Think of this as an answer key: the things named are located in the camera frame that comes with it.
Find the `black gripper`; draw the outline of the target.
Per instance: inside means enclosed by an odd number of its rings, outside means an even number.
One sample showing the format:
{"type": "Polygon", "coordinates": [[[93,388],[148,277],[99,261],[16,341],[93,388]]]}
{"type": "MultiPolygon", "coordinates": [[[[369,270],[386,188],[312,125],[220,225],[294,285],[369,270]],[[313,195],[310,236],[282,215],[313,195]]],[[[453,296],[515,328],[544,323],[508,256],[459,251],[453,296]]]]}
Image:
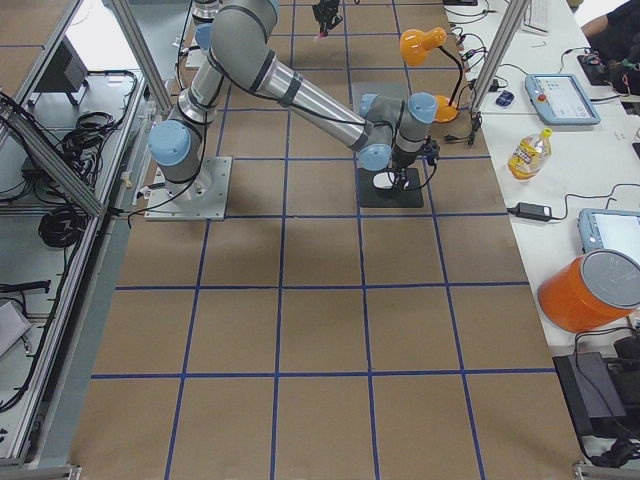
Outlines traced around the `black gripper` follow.
{"type": "Polygon", "coordinates": [[[343,22],[339,13],[339,0],[320,0],[312,6],[314,18],[318,23],[318,35],[326,36],[343,22]]]}
{"type": "Polygon", "coordinates": [[[433,149],[420,149],[417,152],[407,153],[399,151],[395,153],[392,158],[391,170],[386,171],[386,178],[388,180],[388,189],[395,189],[396,183],[400,190],[407,191],[410,187],[410,179],[408,176],[409,166],[412,165],[419,157],[424,157],[427,160],[427,164],[432,167],[432,172],[427,176],[426,180],[419,185],[419,188],[426,187],[438,168],[438,161],[440,158],[439,152],[433,149]]]}

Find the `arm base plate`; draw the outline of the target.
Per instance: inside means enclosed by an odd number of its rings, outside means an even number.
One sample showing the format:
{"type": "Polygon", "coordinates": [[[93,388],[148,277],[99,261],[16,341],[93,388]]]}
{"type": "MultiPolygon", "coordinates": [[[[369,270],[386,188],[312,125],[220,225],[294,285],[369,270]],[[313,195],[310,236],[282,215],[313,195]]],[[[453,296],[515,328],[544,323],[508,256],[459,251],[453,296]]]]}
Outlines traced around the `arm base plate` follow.
{"type": "Polygon", "coordinates": [[[197,70],[206,60],[206,53],[199,47],[195,38],[191,39],[188,47],[184,46],[181,50],[184,58],[184,67],[190,70],[197,70]]]}
{"type": "Polygon", "coordinates": [[[167,183],[159,167],[155,181],[164,186],[150,193],[144,217],[149,221],[198,221],[225,218],[232,157],[210,157],[204,159],[199,176],[189,189],[167,183]]]}

